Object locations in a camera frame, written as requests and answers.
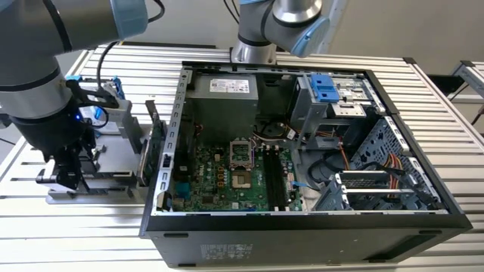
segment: power supply label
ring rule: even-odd
[[[239,79],[212,79],[211,92],[250,93],[250,81]]]
[[[202,245],[202,257],[206,260],[248,259],[254,244]]]

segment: cable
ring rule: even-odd
[[[234,0],[232,0],[232,6],[234,6],[234,9],[235,9],[235,13],[238,13],[238,16],[240,18],[240,13],[239,13],[238,6],[236,6]]]
[[[3,139],[3,138],[0,138],[0,141],[3,141],[3,142],[6,142],[6,143],[10,143],[11,145],[15,145],[15,143],[14,143],[14,142],[11,142],[11,141],[8,141],[8,140],[6,140],[6,139]]]
[[[350,170],[350,163],[348,163],[348,159],[347,159],[347,154],[346,154],[346,150],[343,149],[343,138],[340,137],[340,151],[342,151],[342,156],[343,156],[343,161],[344,161],[344,165],[346,165],[346,170]]]
[[[466,85],[464,85],[464,88],[462,88],[456,93],[455,93],[455,95],[452,96],[452,98],[448,100],[448,101],[452,101],[456,97],[458,97],[458,95],[463,92],[463,90],[466,89],[466,88],[468,88],[468,86],[470,86],[470,84],[467,83]]]
[[[156,14],[152,18],[148,19],[148,24],[152,23],[154,21],[158,21],[166,14],[166,6],[162,3],[160,0],[154,0],[154,2],[160,6],[160,13]]]
[[[471,122],[471,124],[472,124],[472,126],[478,123],[478,121],[479,121],[479,118],[482,117],[482,113],[479,113],[478,115],[476,115],[476,117],[475,117],[475,119],[472,120],[472,122]]]
[[[102,125],[92,125],[92,127],[94,127],[95,129],[102,129],[103,127],[106,127],[106,125],[107,125],[107,124],[108,124],[108,122],[110,122],[110,114],[108,114],[108,111],[106,111],[106,109],[104,109],[103,107],[98,106],[98,108],[100,108],[100,110],[104,112],[104,115],[106,115],[106,121],[104,121],[104,124],[102,124]]]
[[[106,58],[106,55],[108,54],[111,48],[114,48],[114,46],[118,44],[118,41],[114,41],[104,49],[103,51],[103,54],[100,55],[100,58],[99,58],[99,62],[98,62],[98,69],[96,69],[96,80],[98,80],[98,88],[102,89],[102,86],[100,86],[100,69],[103,67],[103,62],[104,62],[104,58]]]
[[[228,10],[230,14],[232,15],[234,20],[235,20],[235,21],[236,21],[236,23],[239,24],[238,17],[235,17],[234,12],[232,12],[232,10],[230,9],[230,6],[228,6],[228,3],[227,3],[227,0],[224,0],[224,4],[226,4],[226,8],[227,8],[227,10]]]

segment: aluminum extrusion table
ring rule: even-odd
[[[82,53],[70,74],[95,77],[102,46]],[[116,46],[103,77],[118,75],[132,113],[150,122],[146,100],[170,119],[182,61],[228,62],[227,50]],[[399,264],[266,267],[266,271],[484,271],[484,140],[411,59],[279,53],[280,65],[371,69],[470,220],[474,230]],[[22,138],[0,165],[2,271],[164,271],[151,240],[138,237],[143,205],[48,205],[35,182],[44,167]],[[262,267],[228,268],[260,271]]]

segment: white wall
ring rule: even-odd
[[[484,60],[483,0],[348,0],[331,54],[414,57],[427,73]]]
[[[152,0],[146,0],[148,15],[159,12]],[[128,41],[215,45],[230,48],[238,41],[239,26],[223,0],[163,0],[164,17],[148,25],[148,30]]]

